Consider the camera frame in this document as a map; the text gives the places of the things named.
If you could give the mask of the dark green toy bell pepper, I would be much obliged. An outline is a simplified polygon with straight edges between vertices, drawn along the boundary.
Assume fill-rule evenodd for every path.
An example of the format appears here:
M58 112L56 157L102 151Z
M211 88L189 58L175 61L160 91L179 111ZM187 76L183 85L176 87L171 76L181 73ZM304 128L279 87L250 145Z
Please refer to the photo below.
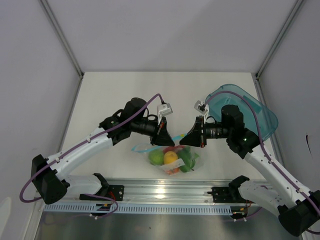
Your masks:
M180 166L179 169L183 173L188 173L194 170L196 160L200 157L196 152L191 150L190 146L185 146L177 152L179 159L183 160L184 165Z

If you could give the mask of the clear zip bag teal zipper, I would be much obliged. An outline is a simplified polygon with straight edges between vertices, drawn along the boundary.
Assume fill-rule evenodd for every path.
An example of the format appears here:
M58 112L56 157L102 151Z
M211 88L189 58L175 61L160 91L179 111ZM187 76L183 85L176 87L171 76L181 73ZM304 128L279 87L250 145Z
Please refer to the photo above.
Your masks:
M175 146L140 143L131 151L141 155L148 164L167 175L193 173L203 167L204 160L198 148L180 144L180 140L185 136L183 133L173 137Z

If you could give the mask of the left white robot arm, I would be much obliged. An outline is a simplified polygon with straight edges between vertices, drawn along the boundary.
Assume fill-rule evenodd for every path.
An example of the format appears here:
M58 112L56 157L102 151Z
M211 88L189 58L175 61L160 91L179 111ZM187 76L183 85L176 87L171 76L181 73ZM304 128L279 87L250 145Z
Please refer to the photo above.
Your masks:
M70 173L99 152L129 138L131 133L148 136L151 145L173 147L175 143L168 133L166 120L173 112L170 104L163 101L158 105L152 119L145 115L148 105L144 99L134 97L76 145L47 158L41 154L34 157L30 181L40 199L50 205L66 195L80 200L113 198L112 187L100 173L89 176Z

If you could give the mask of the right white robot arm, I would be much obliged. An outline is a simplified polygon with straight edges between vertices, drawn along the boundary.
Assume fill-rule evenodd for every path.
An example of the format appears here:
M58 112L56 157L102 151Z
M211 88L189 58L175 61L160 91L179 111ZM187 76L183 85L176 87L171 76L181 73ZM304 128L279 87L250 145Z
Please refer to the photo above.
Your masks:
M223 106L220 122L207 122L208 105L198 101L194 108L201 115L180 144L203 148L208 139L225 139L229 148L252 165L273 188L268 190L240 176L230 182L229 198L234 202L245 199L258 204L275 215L282 227L295 237L310 233L310 227L320 219L320 192L311 191L299 182L267 151L259 136L245 127L238 106Z

